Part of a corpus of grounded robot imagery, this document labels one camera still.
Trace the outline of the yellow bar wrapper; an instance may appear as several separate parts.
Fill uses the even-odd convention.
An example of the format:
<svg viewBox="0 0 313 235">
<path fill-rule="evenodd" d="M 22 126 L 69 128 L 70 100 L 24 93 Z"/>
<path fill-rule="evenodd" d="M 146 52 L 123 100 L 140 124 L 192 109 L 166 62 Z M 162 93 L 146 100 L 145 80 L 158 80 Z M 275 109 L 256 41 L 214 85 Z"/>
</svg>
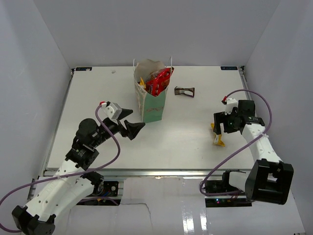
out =
<svg viewBox="0 0 313 235">
<path fill-rule="evenodd" d="M 216 134 L 215 132 L 213 132 L 213 134 L 214 134 L 213 144 L 225 147 L 225 143 L 222 141 L 222 134 Z"/>
<path fill-rule="evenodd" d="M 145 82 L 144 82 L 144 80 L 143 80 L 142 77 L 140 78 L 139 85 L 140 85 L 140 87 L 142 87 L 143 89 L 146 89 L 146 84 L 145 84 Z"/>
</svg>

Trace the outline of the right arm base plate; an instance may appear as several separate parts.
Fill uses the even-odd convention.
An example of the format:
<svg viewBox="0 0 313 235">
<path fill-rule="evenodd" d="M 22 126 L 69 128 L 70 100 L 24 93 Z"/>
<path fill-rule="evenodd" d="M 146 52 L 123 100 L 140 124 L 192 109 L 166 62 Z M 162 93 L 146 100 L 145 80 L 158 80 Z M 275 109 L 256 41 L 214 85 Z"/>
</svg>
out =
<svg viewBox="0 0 313 235">
<path fill-rule="evenodd" d="M 231 194 L 238 191 L 237 188 L 226 185 L 222 180 L 210 180 L 204 184 L 205 193 L 217 193 L 217 196 L 205 198 L 206 208 L 231 208 L 251 207 L 252 202 L 248 200 L 243 192 Z"/>
</svg>

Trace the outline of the red cookie snack bag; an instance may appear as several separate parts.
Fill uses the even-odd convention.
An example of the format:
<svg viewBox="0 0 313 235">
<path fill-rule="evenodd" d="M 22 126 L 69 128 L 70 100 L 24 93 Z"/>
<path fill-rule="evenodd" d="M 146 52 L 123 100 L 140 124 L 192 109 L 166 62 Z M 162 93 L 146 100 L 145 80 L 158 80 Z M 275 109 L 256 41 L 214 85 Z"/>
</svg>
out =
<svg viewBox="0 0 313 235">
<path fill-rule="evenodd" d="M 152 96 L 159 96 L 170 83 L 174 67 L 163 68 L 150 74 L 149 80 L 145 82 L 145 90 Z"/>
</svg>

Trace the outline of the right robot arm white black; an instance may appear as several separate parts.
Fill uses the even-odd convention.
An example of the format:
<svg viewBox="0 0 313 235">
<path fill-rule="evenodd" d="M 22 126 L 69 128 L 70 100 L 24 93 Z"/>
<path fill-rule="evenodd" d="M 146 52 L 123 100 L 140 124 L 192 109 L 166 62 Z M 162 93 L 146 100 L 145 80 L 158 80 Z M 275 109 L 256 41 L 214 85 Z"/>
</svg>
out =
<svg viewBox="0 0 313 235">
<path fill-rule="evenodd" d="M 237 170 L 223 173 L 222 192 L 233 195 L 239 189 L 248 200 L 285 204 L 294 169 L 274 151 L 265 134 L 262 118 L 255 115 L 254 101 L 224 98 L 222 102 L 225 110 L 214 114 L 214 142 L 222 142 L 222 132 L 230 134 L 239 131 L 249 144 L 255 161 L 249 174 Z"/>
</svg>

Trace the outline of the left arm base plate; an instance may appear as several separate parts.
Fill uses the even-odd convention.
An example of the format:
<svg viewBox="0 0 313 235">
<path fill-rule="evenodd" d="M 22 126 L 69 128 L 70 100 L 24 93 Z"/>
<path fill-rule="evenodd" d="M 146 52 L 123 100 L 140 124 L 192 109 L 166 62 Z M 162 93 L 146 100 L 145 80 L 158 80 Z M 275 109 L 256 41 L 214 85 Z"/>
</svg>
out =
<svg viewBox="0 0 313 235">
<path fill-rule="evenodd" d="M 102 181 L 98 186 L 94 187 L 91 195 L 96 197 L 98 201 L 104 202 L 104 197 L 116 197 L 118 195 L 118 188 L 118 181 Z"/>
</svg>

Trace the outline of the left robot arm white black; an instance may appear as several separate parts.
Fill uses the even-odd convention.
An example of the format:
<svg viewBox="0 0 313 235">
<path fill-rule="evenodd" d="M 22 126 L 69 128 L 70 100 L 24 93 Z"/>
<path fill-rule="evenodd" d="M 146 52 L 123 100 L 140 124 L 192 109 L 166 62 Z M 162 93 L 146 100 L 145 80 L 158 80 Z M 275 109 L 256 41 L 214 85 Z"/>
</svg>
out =
<svg viewBox="0 0 313 235">
<path fill-rule="evenodd" d="M 70 209 L 89 195 L 103 191 L 103 177 L 89 169 L 99 155 L 97 147 L 119 133 L 133 140 L 145 123 L 130 123 L 125 118 L 132 114 L 115 103 L 98 106 L 107 118 L 86 118 L 78 126 L 70 151 L 46 185 L 25 206 L 16 206 L 12 216 L 25 235 L 51 235 L 55 225 Z"/>
</svg>

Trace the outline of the green white paper bag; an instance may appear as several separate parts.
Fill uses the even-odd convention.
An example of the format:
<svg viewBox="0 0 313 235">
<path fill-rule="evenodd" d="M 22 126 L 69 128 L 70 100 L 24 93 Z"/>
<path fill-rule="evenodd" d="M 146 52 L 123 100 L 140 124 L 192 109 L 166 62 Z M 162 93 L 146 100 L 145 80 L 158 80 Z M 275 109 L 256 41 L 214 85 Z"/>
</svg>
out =
<svg viewBox="0 0 313 235">
<path fill-rule="evenodd" d="M 149 123 L 162 120 L 169 85 L 159 96 L 152 96 L 140 87 L 140 78 L 142 77 L 144 82 L 147 82 L 151 73 L 169 67 L 173 67 L 171 63 L 165 65 L 162 61 L 151 59 L 134 62 L 134 89 L 142 122 Z"/>
</svg>

